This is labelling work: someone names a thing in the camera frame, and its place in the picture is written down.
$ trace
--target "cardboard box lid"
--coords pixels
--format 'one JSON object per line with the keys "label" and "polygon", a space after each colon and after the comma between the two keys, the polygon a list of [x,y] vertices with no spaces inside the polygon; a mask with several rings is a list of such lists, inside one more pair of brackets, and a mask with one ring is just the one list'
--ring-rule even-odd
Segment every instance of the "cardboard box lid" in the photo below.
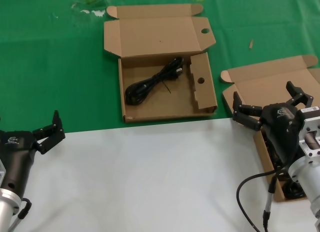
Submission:
{"label": "cardboard box lid", "polygon": [[216,43],[201,4],[109,6],[104,49],[125,57],[200,53]]}
{"label": "cardboard box lid", "polygon": [[223,91],[223,97],[231,111],[235,91],[247,105],[283,103],[291,98],[286,90],[287,81],[291,81],[313,96],[312,104],[319,106],[320,69],[309,68],[317,63],[314,55],[299,55],[224,70],[221,79],[234,84]]}

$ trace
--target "wood chip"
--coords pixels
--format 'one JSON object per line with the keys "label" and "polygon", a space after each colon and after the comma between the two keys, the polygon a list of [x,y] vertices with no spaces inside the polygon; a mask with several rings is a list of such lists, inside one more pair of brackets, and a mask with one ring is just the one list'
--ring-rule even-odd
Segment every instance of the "wood chip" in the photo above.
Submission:
{"label": "wood chip", "polygon": [[252,39],[249,45],[249,49],[251,50],[253,46],[254,46],[254,40]]}

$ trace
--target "small debris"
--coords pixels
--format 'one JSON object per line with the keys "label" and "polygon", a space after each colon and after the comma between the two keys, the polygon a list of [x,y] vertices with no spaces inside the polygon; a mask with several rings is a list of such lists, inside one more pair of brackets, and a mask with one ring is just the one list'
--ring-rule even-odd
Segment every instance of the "small debris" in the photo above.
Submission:
{"label": "small debris", "polygon": [[106,10],[92,10],[91,12],[94,13],[95,16],[102,17],[104,16]]}
{"label": "small debris", "polygon": [[81,10],[80,12],[85,12],[86,14],[89,14],[89,13],[90,13],[90,11],[87,10],[87,9],[83,9],[83,10]]}
{"label": "small debris", "polygon": [[252,39],[249,45],[249,49],[251,50],[253,46],[254,46],[254,40]]}

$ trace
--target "cable connector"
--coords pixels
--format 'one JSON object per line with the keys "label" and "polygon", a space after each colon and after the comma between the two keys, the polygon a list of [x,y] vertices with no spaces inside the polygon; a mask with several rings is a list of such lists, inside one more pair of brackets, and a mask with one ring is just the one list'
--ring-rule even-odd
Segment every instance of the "cable connector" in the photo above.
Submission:
{"label": "cable connector", "polygon": [[268,228],[268,220],[270,219],[270,214],[271,214],[271,212],[269,211],[269,212],[267,212],[267,211],[263,211],[263,216],[262,216],[262,218],[263,218],[263,227],[264,228]]}
{"label": "cable connector", "polygon": [[268,188],[268,192],[271,194],[274,194],[276,192],[277,179],[278,179],[277,174],[275,174],[271,179],[271,182],[270,182],[269,188]]}
{"label": "cable connector", "polygon": [[272,179],[271,182],[269,184],[269,188],[268,188],[268,198],[266,200],[265,203],[265,208],[263,211],[263,227],[264,228],[268,228],[268,221],[270,219],[270,214],[271,214],[271,204],[272,201],[274,200],[274,195],[276,192],[276,184],[277,184],[277,179],[278,179],[278,175],[275,174]]}

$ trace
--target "hole in cardboard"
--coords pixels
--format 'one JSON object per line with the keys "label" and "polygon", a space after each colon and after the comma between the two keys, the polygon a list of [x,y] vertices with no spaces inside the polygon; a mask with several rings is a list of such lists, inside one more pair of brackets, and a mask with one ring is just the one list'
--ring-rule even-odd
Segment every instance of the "hole in cardboard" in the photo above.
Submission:
{"label": "hole in cardboard", "polygon": [[210,29],[208,29],[208,28],[204,28],[204,29],[201,30],[202,34],[207,34],[209,32],[210,32]]}
{"label": "hole in cardboard", "polygon": [[198,78],[198,83],[199,84],[203,84],[204,82],[205,82],[204,78],[202,78],[202,77]]}

